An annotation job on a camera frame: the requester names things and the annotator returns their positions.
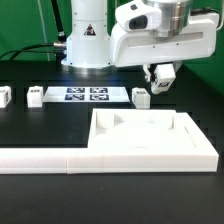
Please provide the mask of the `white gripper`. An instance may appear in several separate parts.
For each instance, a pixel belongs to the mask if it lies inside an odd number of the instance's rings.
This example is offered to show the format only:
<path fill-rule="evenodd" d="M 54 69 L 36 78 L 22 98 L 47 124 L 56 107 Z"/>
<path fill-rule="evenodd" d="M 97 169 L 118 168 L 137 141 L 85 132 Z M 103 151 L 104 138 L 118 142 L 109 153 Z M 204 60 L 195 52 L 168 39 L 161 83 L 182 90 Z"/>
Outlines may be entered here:
<path fill-rule="evenodd" d="M 219 15 L 191 10 L 190 1 L 130 1 L 115 10 L 110 57 L 117 67 L 143 65 L 151 82 L 150 64 L 209 57 L 216 47 Z"/>

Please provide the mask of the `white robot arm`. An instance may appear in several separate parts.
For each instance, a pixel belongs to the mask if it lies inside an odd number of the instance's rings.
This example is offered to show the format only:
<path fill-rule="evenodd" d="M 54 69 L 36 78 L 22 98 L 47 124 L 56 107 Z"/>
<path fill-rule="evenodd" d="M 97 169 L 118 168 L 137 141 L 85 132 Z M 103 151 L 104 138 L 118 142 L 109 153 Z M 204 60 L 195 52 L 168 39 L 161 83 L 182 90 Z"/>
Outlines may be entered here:
<path fill-rule="evenodd" d="M 141 65 L 148 80 L 166 86 L 176 62 L 208 57 L 216 47 L 221 16 L 193 9 L 193 0 L 131 0 L 115 10 L 107 30 L 107 0 L 71 0 L 72 32 L 62 64 L 75 69 Z"/>

